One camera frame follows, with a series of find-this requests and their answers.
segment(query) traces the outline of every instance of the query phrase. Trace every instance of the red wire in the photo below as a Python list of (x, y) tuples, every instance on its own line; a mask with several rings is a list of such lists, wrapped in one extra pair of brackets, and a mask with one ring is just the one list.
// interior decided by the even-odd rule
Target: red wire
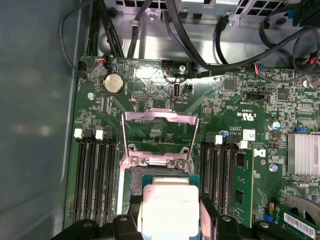
[(316, 60), (316, 57), (311, 58), (310, 59), (310, 64), (314, 64), (315, 60)]
[(103, 63), (105, 60), (103, 59), (103, 58), (101, 58), (101, 59), (99, 59), (98, 60), (98, 64), (101, 64), (101, 63)]

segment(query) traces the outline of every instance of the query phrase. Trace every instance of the blue connector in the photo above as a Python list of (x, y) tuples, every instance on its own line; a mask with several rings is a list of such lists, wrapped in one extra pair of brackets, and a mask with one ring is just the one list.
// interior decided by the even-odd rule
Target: blue connector
[(307, 133), (308, 127), (307, 126), (296, 126), (294, 131), (297, 133)]
[(263, 213), (262, 219), (263, 219), (263, 221), (267, 221), (267, 222), (274, 222), (275, 221), (275, 218), (267, 212)]

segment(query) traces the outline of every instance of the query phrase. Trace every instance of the green circuit board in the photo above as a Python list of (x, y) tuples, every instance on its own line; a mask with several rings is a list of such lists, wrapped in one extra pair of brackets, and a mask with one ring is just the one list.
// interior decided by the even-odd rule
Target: green circuit board
[[(97, 60), (97, 57), (82, 58), (87, 67)], [(183, 74), (179, 72), (181, 65), (186, 67)], [(236, 152), (236, 155), (244, 156), (244, 161), (234, 168), (233, 191), (230, 193), (233, 196), (230, 214), (246, 226), (261, 220), (269, 203), (277, 203), (286, 194), (320, 202), (319, 178), (309, 177), (308, 182), (312, 184), (308, 188), (298, 187), (294, 180), (303, 177), (288, 175), (286, 171), (286, 134), (294, 133), (296, 127), (307, 127), (308, 132), (318, 132), (320, 90), (310, 88), (302, 81), (283, 84), (266, 82), (249, 67), (213, 73), (201, 72), (193, 63), (111, 58), (107, 69), (100, 64), (92, 73), (78, 79), (73, 127), (83, 131), (103, 129), (111, 133), (114, 139), (108, 215), (116, 214), (119, 164), (125, 152), (122, 113), (144, 112), (151, 108), (171, 109), (184, 115), (198, 116), (199, 125), (192, 150), (196, 175), (201, 171), (202, 143), (206, 139), (225, 131), (234, 144), (247, 141), (246, 149)], [(102, 86), (103, 78), (109, 73), (119, 74), (123, 78), (125, 85), (121, 93), (110, 95)], [(262, 73), (276, 80), (295, 77), (291, 69), (265, 67)], [(178, 97), (173, 96), (176, 78), (181, 81)], [(94, 99), (88, 98), (89, 93), (94, 94)], [(280, 122), (280, 130), (270, 130), (273, 122)], [(134, 143), (140, 151), (159, 155), (178, 153), (183, 147), (190, 147), (194, 132), (192, 125), (164, 119), (129, 122), (125, 127), (128, 143)], [(74, 139), (65, 227), (78, 219), (75, 218), (76, 188), (78, 182), (82, 181), (77, 178), (79, 154), (79, 143)], [(278, 170), (270, 171), (270, 164), (276, 164)], [(97, 177), (95, 169), (98, 167), (92, 169), (93, 178)], [(130, 184), (129, 174), (126, 175), (124, 187), (124, 213), (128, 210)], [(93, 213), (88, 217), (94, 219)]]

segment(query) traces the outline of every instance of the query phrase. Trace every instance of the ram slot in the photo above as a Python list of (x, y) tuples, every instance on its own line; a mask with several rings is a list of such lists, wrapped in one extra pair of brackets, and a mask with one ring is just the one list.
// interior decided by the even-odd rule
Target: ram slot
[(213, 203), (215, 205), (215, 208), (220, 213), (222, 209), (223, 204), (223, 195), (226, 194), (224, 192), (224, 178), (223, 175), (225, 173), (224, 171), (224, 146), (218, 146), (215, 149), (215, 158), (214, 158), (214, 167), (212, 171), (214, 172), (214, 179), (215, 185), (212, 188), (212, 199)]
[(76, 170), (75, 193), (74, 193), (74, 215), (73, 222), (81, 219), (81, 197), (83, 190), (83, 176), (85, 172), (85, 158), (86, 158), (86, 142), (79, 142), (78, 164)]
[(234, 149), (227, 147), (223, 150), (223, 175), (221, 180), (223, 181), (222, 191), (220, 194), (221, 199), (221, 214), (230, 214), (232, 210), (232, 196), (233, 196), (233, 173), (236, 160), (236, 152)]
[(96, 146), (96, 188), (95, 188), (95, 221), (100, 223), (100, 215), (102, 208), (102, 196), (103, 196), (103, 185), (104, 185), (104, 171), (105, 171), (105, 156), (106, 156), (106, 145), (98, 144)]
[(82, 193), (84, 211), (82, 219), (90, 219), (91, 216), (91, 202), (93, 194), (93, 176), (95, 172), (95, 153), (96, 143), (87, 143), (85, 154), (85, 170), (84, 170), (84, 194)]
[(201, 143), (200, 149), (200, 193), (207, 193), (209, 189), (210, 148), (207, 143)]
[(233, 145), (203, 142), (200, 151), (201, 190), (220, 214), (230, 214), (236, 150)]
[(113, 203), (112, 193), (115, 172), (115, 152), (116, 146), (114, 144), (110, 143), (106, 145), (103, 172), (103, 193), (101, 201), (102, 208), (99, 220), (100, 225), (103, 225), (107, 222)]

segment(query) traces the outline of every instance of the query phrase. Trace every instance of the motherboard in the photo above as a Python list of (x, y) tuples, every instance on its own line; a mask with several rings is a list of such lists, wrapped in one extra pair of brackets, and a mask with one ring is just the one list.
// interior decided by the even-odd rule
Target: motherboard
[[(86, 56), (81, 66), (99, 60)], [(193, 62), (128, 58), (80, 76), (64, 226), (84, 218), (102, 226), (126, 213), (144, 175), (197, 175), (199, 193), (248, 227), (266, 218), (284, 226), (275, 206), (286, 196), (319, 203), (320, 169), (311, 165), (318, 152), (309, 153), (320, 90), (308, 78), (286, 83), (291, 69), (262, 74), (283, 83), (250, 66), (210, 72)]]

